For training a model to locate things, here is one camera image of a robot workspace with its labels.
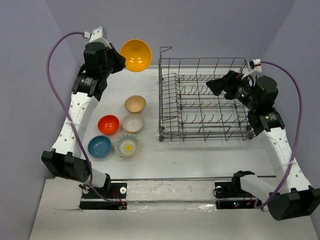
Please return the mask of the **yellow bowl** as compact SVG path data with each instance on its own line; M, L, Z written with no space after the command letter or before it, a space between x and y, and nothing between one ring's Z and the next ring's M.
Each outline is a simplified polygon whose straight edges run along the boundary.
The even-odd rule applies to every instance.
M125 58L126 69L134 73L146 70L153 59L151 48L141 39L126 41L120 49L120 55Z

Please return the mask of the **beige bowl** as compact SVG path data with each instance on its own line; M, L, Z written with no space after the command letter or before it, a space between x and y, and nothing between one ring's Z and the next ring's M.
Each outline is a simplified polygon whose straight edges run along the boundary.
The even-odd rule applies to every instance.
M140 113L146 107L146 100L140 95L132 95L124 102L125 109L130 113Z

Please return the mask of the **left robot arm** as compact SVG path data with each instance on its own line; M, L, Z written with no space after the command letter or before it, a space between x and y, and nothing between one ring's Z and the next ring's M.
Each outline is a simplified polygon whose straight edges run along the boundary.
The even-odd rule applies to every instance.
M93 188L104 198L111 191L109 174L93 168L82 144L87 126L107 87L107 78L125 67L125 58L109 43L90 42L85 45L84 64L71 89L70 105L57 96L65 112L65 121L51 150L41 160L54 177L77 181Z

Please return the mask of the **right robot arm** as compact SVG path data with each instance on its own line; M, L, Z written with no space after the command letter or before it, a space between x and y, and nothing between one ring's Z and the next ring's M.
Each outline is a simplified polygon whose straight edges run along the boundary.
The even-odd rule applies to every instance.
M277 82L265 75L253 78L233 70L209 80L215 96L238 100L248 109L249 126L268 154L278 186L273 186L250 170L239 170L231 181L215 184L217 199L255 197L254 208L267 208L277 220L310 216L320 204L320 190L307 180L287 139L284 121L274 108L279 90Z

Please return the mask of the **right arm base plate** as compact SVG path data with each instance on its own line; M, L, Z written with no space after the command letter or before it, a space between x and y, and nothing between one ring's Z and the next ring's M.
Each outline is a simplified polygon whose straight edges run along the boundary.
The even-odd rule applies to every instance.
M230 181L215 182L212 194L217 210L254 209L257 200L251 193L235 190Z

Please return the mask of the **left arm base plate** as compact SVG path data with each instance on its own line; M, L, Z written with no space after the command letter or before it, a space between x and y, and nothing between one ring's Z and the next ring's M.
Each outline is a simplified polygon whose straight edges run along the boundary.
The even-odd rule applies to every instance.
M79 208L81 210L127 210L127 190L128 183L125 181L111 181L109 192L105 189L97 188L99 197L90 186L80 184L82 190Z

